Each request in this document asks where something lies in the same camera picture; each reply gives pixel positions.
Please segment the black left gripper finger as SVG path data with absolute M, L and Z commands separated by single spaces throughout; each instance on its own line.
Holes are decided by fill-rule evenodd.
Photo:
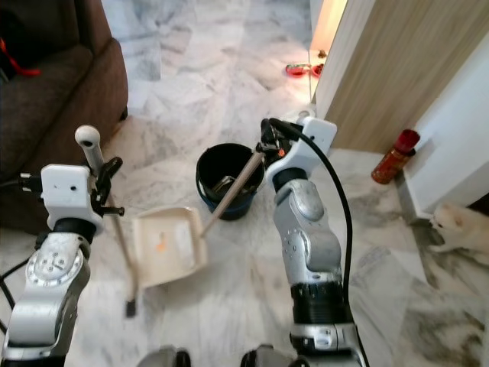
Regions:
M 98 173 L 99 192 L 111 192 L 112 179 L 118 173 L 122 165 L 123 160 L 120 157 L 109 158 L 109 160 L 104 162 Z

